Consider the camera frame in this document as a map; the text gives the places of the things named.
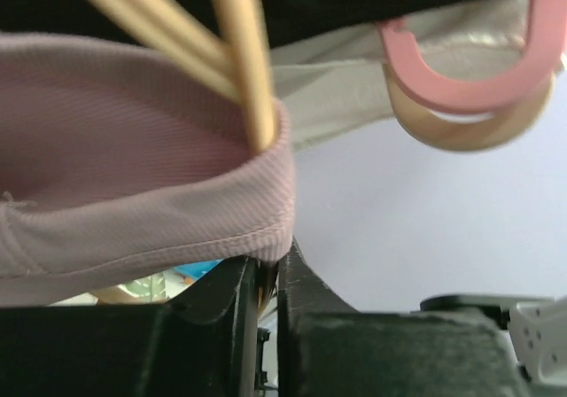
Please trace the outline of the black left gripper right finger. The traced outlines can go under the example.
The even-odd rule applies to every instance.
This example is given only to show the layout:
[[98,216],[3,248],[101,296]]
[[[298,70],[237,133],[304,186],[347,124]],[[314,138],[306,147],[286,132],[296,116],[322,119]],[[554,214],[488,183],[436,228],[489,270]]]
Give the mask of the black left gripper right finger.
[[340,333],[329,329],[354,308],[307,265],[297,241],[278,263],[277,361],[281,396],[331,396],[323,381],[339,373]]

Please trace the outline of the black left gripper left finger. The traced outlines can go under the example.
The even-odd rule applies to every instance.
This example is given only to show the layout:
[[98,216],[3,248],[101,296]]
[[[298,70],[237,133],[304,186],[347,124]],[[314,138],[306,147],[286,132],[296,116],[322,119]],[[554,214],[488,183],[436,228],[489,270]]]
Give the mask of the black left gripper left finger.
[[225,260],[169,303],[185,395],[254,395],[257,276],[256,261]]

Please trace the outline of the pink tank top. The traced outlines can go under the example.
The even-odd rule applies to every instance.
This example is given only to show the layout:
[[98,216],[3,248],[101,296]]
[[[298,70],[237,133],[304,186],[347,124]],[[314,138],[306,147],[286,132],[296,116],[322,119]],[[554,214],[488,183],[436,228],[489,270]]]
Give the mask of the pink tank top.
[[243,116],[155,51],[1,36],[1,303],[41,306],[192,262],[290,249],[289,117]]

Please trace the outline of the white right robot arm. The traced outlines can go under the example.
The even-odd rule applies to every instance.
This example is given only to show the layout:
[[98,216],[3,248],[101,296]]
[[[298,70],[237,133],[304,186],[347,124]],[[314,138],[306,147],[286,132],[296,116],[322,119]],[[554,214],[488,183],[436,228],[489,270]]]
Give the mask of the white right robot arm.
[[451,294],[416,311],[361,312],[306,264],[279,264],[282,396],[563,396],[566,304]]

